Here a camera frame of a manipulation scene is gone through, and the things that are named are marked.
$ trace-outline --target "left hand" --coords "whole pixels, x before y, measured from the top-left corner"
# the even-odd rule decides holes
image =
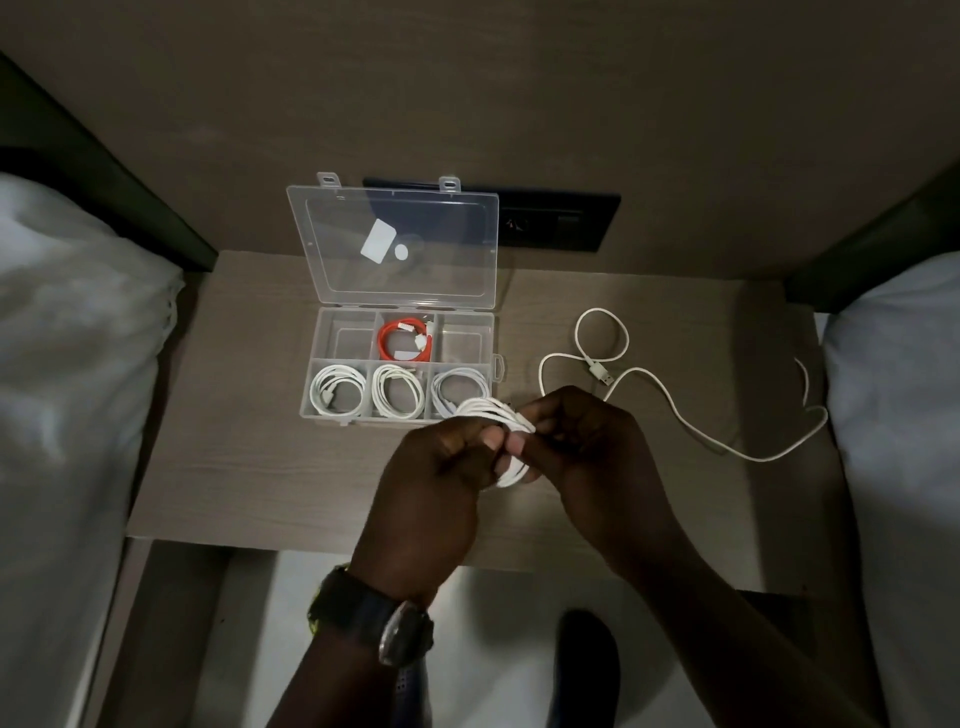
[[[380,476],[349,572],[393,599],[429,606],[473,546],[477,497],[496,480],[504,436],[473,417],[408,432]]]

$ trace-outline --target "white sticker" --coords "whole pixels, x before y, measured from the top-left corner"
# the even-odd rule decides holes
[[[370,234],[364,241],[363,248],[360,249],[360,255],[367,257],[379,265],[383,262],[387,251],[396,238],[396,228],[387,225],[383,220],[377,219],[370,228]]]

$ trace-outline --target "brown wall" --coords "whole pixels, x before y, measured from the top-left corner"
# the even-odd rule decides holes
[[[952,0],[13,5],[0,48],[222,250],[299,253],[319,170],[456,174],[623,194],[599,254],[508,263],[772,275],[960,154]]]

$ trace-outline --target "cable connector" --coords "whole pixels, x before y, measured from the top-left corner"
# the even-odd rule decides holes
[[[613,377],[611,376],[610,372],[607,371],[607,367],[605,367],[599,361],[594,361],[592,364],[590,364],[590,373],[596,376],[608,387],[613,384]]]

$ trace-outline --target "clear plastic box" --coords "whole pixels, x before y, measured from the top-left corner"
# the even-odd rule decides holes
[[[493,352],[496,300],[497,215],[493,194],[463,193],[454,178],[441,178],[441,191],[342,187],[332,173],[320,186],[287,188],[317,296],[317,316],[300,415],[342,423],[424,425],[440,415],[431,382],[456,367],[470,367],[493,384],[504,374]],[[395,319],[417,318],[434,325],[430,360],[397,362],[414,372],[426,397],[415,420],[382,417],[373,406],[371,378],[382,360],[377,334]],[[417,352],[414,334],[398,330],[387,339],[391,352]],[[330,417],[310,402],[314,377],[329,364],[346,364],[366,378],[356,388],[337,387],[331,408],[355,417]],[[479,394],[476,382],[452,376],[442,385],[454,403]],[[401,411],[413,409],[408,385],[393,379],[387,398]]]

